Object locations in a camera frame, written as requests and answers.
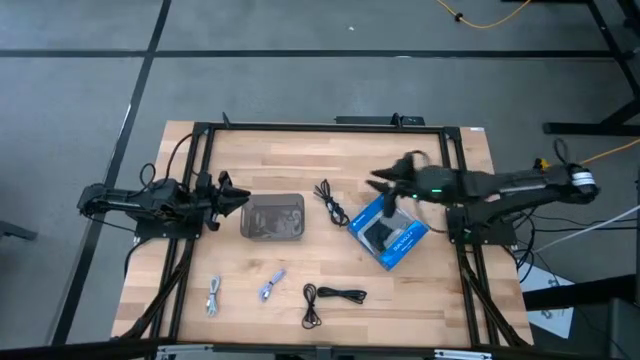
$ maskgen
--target blue box label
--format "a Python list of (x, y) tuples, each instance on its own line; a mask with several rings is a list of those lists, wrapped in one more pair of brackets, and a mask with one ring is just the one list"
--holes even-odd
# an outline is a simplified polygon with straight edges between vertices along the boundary
[(364, 244), (359, 238), (358, 233), (366, 225), (368, 225), (372, 219), (374, 219), (382, 211), (384, 206), (383, 195), (378, 196), (372, 203), (370, 203), (358, 216), (356, 216), (351, 223), (349, 223), (348, 230), (353, 237), (358, 240), (371, 255), (378, 260), (380, 265), (386, 270), (393, 269), (394, 266), (402, 260), (402, 258), (422, 239), (422, 237), (429, 231), (429, 227), (420, 221), (413, 221), (411, 225), (405, 230), (391, 246), (386, 249), (379, 256), (372, 252), (370, 246)]

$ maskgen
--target coiled black cable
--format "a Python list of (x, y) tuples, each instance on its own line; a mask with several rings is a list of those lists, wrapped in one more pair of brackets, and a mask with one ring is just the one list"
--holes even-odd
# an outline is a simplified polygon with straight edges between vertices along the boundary
[(328, 287), (318, 289), (318, 297), (340, 296), (356, 304), (362, 304), (367, 297), (367, 292), (363, 290), (335, 290)]
[(322, 320), (320, 320), (320, 317), (316, 314), (314, 309), (317, 293), (316, 287), (313, 284), (307, 284), (302, 288), (302, 295), (304, 295), (304, 298), (307, 300), (307, 304), (309, 305), (307, 307), (307, 312), (302, 318), (302, 327), (307, 330), (322, 325)]
[(331, 196), (331, 186), (327, 179), (324, 179), (320, 186), (316, 185), (316, 190), (313, 192), (324, 201), (324, 204), (327, 206), (329, 210), (329, 215), (331, 216), (331, 222), (342, 227), (349, 224), (351, 221), (347, 214), (344, 213), (344, 209), (340, 207), (333, 197)]

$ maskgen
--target gray container lid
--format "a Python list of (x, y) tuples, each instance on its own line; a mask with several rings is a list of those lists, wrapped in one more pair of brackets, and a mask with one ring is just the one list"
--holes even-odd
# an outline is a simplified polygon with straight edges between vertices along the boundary
[(242, 206), (240, 233), (253, 241), (299, 240), (304, 233), (304, 197), (251, 195)]

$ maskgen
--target gray carpet floor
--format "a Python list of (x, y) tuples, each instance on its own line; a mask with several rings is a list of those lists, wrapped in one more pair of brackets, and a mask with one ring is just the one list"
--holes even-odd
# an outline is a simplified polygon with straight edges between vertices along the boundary
[[(488, 23), (515, 3), (450, 0)], [(602, 13), (624, 48), (637, 42), (612, 1)], [(0, 0), (0, 49), (146, 49), (161, 0)], [(455, 23), (435, 1), (173, 1), (161, 50), (190, 49), (606, 49), (584, 6), (532, 4), (492, 30)], [(0, 348), (45, 344), (86, 228), (75, 208), (103, 179), (142, 60), (0, 58), (0, 219), (38, 231), (0, 241)], [(631, 99), (609, 60), (156, 59), (117, 185), (137, 188), (167, 120), (325, 122), (337, 115), (420, 115), (434, 125), (481, 126), (497, 171), (553, 159), (546, 121), (597, 122)], [(568, 136), (574, 160), (629, 138)], [(540, 215), (605, 219), (635, 205), (640, 146), (591, 166), (602, 195), (590, 206)], [(109, 219), (131, 223), (117, 216)], [(539, 227), (560, 224), (542, 223)], [(538, 244), (557, 238), (540, 234)], [(104, 228), (71, 342), (108, 338), (131, 237)], [(575, 282), (632, 273), (633, 231), (591, 233), (545, 254)], [(602, 309), (587, 309), (604, 327)], [(570, 341), (534, 329), (541, 347), (595, 353), (606, 340), (576, 318)]]

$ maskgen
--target white cable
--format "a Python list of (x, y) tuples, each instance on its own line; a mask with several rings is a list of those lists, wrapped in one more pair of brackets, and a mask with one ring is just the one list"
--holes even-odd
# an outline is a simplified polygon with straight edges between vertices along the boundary
[(282, 278), (286, 273), (287, 272), (284, 269), (281, 269), (275, 275), (273, 275), (273, 279), (271, 279), (271, 281), (269, 281), (263, 287), (260, 288), (260, 291), (258, 292), (260, 296), (260, 301), (262, 302), (267, 301), (267, 299), (269, 298), (269, 295), (271, 295), (271, 289), (273, 288), (273, 285), (275, 285), (278, 281), (282, 280)]
[(218, 313), (218, 303), (216, 302), (218, 288), (220, 288), (220, 276), (214, 276), (211, 278), (209, 300), (207, 300), (207, 315), (209, 317), (215, 316)]
[(544, 251), (544, 250), (546, 250), (546, 249), (548, 249), (548, 248), (550, 248), (550, 247), (552, 247), (552, 246), (558, 245), (558, 244), (560, 244), (561, 242), (564, 242), (564, 241), (566, 241), (566, 240), (569, 240), (569, 239), (571, 239), (571, 238), (574, 238), (574, 237), (576, 237), (576, 236), (578, 236), (578, 235), (582, 235), (582, 234), (584, 234), (584, 233), (588, 233), (588, 232), (589, 232), (589, 231), (591, 231), (591, 230), (595, 230), (595, 229), (601, 228), (601, 227), (603, 227), (603, 226), (609, 225), (609, 224), (611, 224), (612, 222), (614, 222), (614, 221), (616, 221), (616, 220), (620, 220), (620, 219), (622, 219), (623, 217), (628, 216), (628, 215), (630, 215), (631, 213), (634, 213), (634, 212), (638, 211), (638, 209), (640, 209), (640, 205), (638, 205), (638, 206), (636, 206), (636, 207), (632, 208), (631, 210), (628, 210), (628, 211), (626, 211), (626, 212), (624, 212), (624, 213), (622, 213), (622, 214), (620, 214), (620, 215), (618, 215), (618, 216), (614, 217), (614, 218), (613, 218), (613, 219), (611, 219), (611, 220), (607, 220), (607, 221), (605, 221), (605, 222), (603, 222), (603, 223), (600, 223), (600, 224), (597, 224), (597, 225), (594, 225), (594, 226), (588, 227), (588, 228), (586, 228), (586, 229), (584, 229), (584, 230), (580, 230), (580, 231), (578, 231), (578, 232), (575, 232), (575, 233), (573, 233), (573, 234), (567, 235), (567, 236), (565, 236), (565, 237), (563, 237), (563, 238), (560, 238), (560, 239), (558, 239), (558, 240), (554, 240), (554, 241), (552, 241), (551, 243), (549, 243), (549, 244), (547, 244), (547, 245), (545, 245), (545, 246), (541, 247), (540, 249), (534, 250), (534, 251), (533, 251), (533, 253), (534, 253), (534, 254), (537, 254), (537, 253), (539, 253), (539, 252), (541, 252), (541, 251)]

